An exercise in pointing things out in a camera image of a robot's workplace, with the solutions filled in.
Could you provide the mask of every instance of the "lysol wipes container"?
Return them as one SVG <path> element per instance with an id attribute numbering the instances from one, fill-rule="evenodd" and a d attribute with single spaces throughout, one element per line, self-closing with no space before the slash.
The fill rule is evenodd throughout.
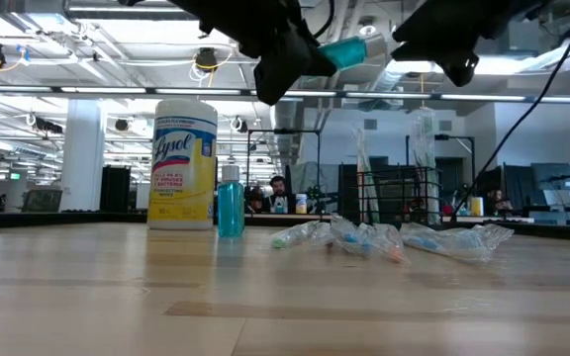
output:
<path id="1" fill-rule="evenodd" d="M 162 100 L 155 109 L 148 226 L 213 226 L 217 111 L 194 99 Z"/>

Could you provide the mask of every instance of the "plastic wrapper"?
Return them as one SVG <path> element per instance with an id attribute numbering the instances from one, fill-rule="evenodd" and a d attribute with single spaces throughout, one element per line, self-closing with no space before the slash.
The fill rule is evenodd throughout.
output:
<path id="1" fill-rule="evenodd" d="M 404 252 L 401 235 L 391 225 L 376 224 L 375 226 L 361 223 L 356 227 L 345 218 L 333 215 L 331 238 L 338 246 L 348 253 L 368 257 L 379 253 L 399 263 L 408 263 Z"/>
<path id="2" fill-rule="evenodd" d="M 335 237 L 332 234 L 332 225 L 328 222 L 318 222 L 312 232 L 311 240 L 313 243 L 323 246 L 333 243 Z"/>
<path id="3" fill-rule="evenodd" d="M 305 222 L 271 234 L 272 247 L 285 248 L 300 244 L 312 238 L 316 226 L 320 222 Z"/>
<path id="4" fill-rule="evenodd" d="M 371 241 L 373 248 L 393 262 L 410 264 L 400 232 L 394 226 L 383 223 L 377 223 L 375 229 L 377 233 Z"/>
<path id="5" fill-rule="evenodd" d="M 421 170 L 420 180 L 429 182 L 421 184 L 422 194 L 428 196 L 425 208 L 428 211 L 427 223 L 439 224 L 439 201 L 438 187 L 434 182 L 438 182 L 438 177 L 434 167 L 436 166 L 434 159 L 434 110 L 429 108 L 420 108 L 417 116 L 413 119 L 411 129 L 411 140 L 413 145 L 413 157 L 418 167 L 428 167 L 432 169 Z"/>
<path id="6" fill-rule="evenodd" d="M 512 229 L 494 224 L 435 231 L 412 222 L 404 223 L 401 230 L 409 246 L 470 262 L 489 261 L 496 247 L 513 234 Z"/>
<path id="7" fill-rule="evenodd" d="M 371 162 L 366 150 L 366 137 L 362 129 L 353 132 L 357 145 L 357 195 L 360 203 L 360 219 L 369 223 L 369 215 L 373 223 L 380 222 L 377 190 L 371 173 Z"/>

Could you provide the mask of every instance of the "yellow label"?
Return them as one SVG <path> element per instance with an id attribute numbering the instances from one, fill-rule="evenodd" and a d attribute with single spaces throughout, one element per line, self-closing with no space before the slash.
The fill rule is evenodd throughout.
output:
<path id="1" fill-rule="evenodd" d="M 206 221 L 213 218 L 215 124 L 195 118 L 155 123 L 148 218 Z"/>

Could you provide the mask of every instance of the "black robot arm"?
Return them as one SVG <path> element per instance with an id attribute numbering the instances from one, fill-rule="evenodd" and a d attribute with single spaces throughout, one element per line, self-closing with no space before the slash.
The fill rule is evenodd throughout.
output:
<path id="1" fill-rule="evenodd" d="M 143 0 L 120 0 L 133 6 Z M 331 76 L 335 65 L 318 51 L 320 45 L 301 15 L 298 0 L 169 0 L 200 19 L 200 29 L 213 29 L 239 44 L 239 51 L 259 58 L 254 68 L 258 99 L 274 105 L 301 75 Z"/>
<path id="2" fill-rule="evenodd" d="M 479 57 L 480 37 L 495 39 L 516 17 L 533 19 L 552 0 L 427 0 L 393 34 L 402 43 L 395 60 L 437 63 L 457 86 L 468 84 Z"/>

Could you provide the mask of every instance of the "desk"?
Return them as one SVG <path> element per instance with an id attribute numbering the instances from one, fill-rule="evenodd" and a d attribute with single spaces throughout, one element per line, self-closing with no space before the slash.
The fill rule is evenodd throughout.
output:
<path id="1" fill-rule="evenodd" d="M 331 215 L 325 214 L 323 218 L 328 218 Z M 314 214 L 245 214 L 246 218 L 257 219 L 299 219 L 303 221 L 320 220 L 321 216 Z"/>
<path id="2" fill-rule="evenodd" d="M 570 355 L 570 241 L 401 267 L 274 250 L 278 230 L 0 229 L 0 355 Z"/>
<path id="3" fill-rule="evenodd" d="M 450 223 L 451 217 L 443 217 L 444 223 Z M 483 223 L 484 221 L 499 221 L 499 222 L 509 222 L 509 223 L 534 223 L 533 218 L 519 218 L 511 217 L 456 217 L 458 223 Z"/>

